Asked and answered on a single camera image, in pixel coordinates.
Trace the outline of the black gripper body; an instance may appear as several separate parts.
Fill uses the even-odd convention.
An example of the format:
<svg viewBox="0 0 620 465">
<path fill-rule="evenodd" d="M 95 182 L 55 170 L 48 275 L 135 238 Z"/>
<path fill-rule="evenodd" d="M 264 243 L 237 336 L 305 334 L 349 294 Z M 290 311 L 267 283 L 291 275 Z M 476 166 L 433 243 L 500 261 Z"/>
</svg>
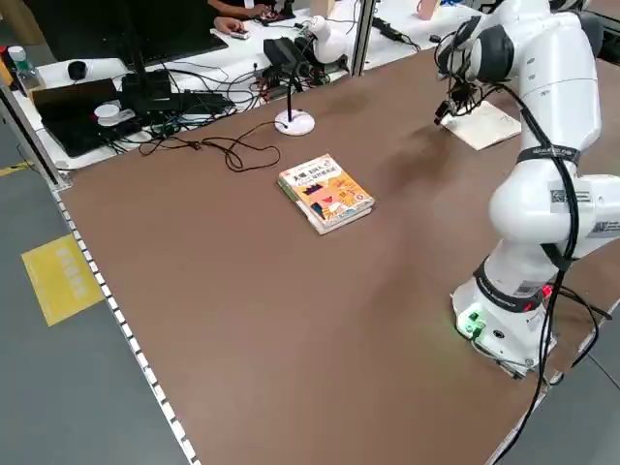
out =
<svg viewBox="0 0 620 465">
<path fill-rule="evenodd" d="M 448 100 L 453 100 L 454 107 L 456 102 L 467 99 L 475 99 L 477 108 L 482 101 L 482 88 L 474 82 L 463 80 L 455 80 L 449 84 Z"/>
</svg>

